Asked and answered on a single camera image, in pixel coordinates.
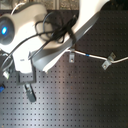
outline perforated metal surface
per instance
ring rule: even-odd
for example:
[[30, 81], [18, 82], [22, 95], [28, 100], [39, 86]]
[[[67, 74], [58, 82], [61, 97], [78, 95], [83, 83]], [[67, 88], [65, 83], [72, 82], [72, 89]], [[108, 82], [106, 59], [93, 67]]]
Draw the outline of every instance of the perforated metal surface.
[[[61, 11], [64, 20], [69, 11]], [[117, 59], [128, 55], [127, 11], [103, 11], [93, 28], [77, 43], [77, 50]], [[69, 64], [68, 53], [45, 74], [36, 71], [30, 103], [15, 73], [0, 93], [0, 127], [4, 128], [128, 128], [128, 61], [103, 71], [103, 61], [76, 55]], [[29, 80], [31, 75], [24, 76]]]

